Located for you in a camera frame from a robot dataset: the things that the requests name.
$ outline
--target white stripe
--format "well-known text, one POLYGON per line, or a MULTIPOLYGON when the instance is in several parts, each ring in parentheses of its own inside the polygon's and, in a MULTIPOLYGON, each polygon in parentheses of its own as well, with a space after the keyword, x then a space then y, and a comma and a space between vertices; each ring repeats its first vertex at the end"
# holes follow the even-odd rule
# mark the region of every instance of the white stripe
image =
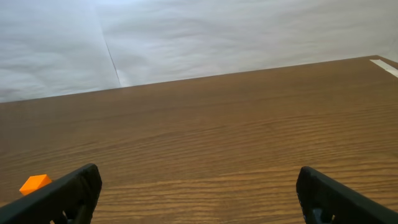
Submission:
POLYGON ((382 69, 385 71, 393 74, 395 77, 398 78, 398 70, 394 68, 393 66, 387 64, 386 62, 383 62, 382 60, 371 60, 373 63, 376 65, 380 66, 382 69))

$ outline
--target white wall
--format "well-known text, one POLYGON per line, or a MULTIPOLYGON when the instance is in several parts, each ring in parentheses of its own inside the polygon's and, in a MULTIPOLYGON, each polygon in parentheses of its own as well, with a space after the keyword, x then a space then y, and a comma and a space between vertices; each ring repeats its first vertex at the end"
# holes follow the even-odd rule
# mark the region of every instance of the white wall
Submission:
POLYGON ((396 0, 2 1, 0 101, 374 54, 398 61, 397 8, 396 0))

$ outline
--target orange cube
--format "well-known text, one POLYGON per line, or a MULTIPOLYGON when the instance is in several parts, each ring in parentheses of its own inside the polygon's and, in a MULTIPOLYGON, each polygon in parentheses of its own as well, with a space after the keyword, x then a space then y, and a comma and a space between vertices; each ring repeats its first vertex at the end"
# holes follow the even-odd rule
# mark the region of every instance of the orange cube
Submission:
POLYGON ((23 195, 28 195, 33 191, 40 189, 51 183, 50 177, 47 174, 30 176, 25 184, 19 189, 23 195))

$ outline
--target wooden surface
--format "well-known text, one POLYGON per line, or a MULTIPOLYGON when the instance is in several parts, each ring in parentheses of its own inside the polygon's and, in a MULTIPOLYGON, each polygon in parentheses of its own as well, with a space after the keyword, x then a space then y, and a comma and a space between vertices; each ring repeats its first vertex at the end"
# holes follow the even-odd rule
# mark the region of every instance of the wooden surface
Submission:
POLYGON ((302 166, 398 211, 398 78, 370 58, 0 104, 0 204, 94 162, 92 223, 304 223, 302 166))

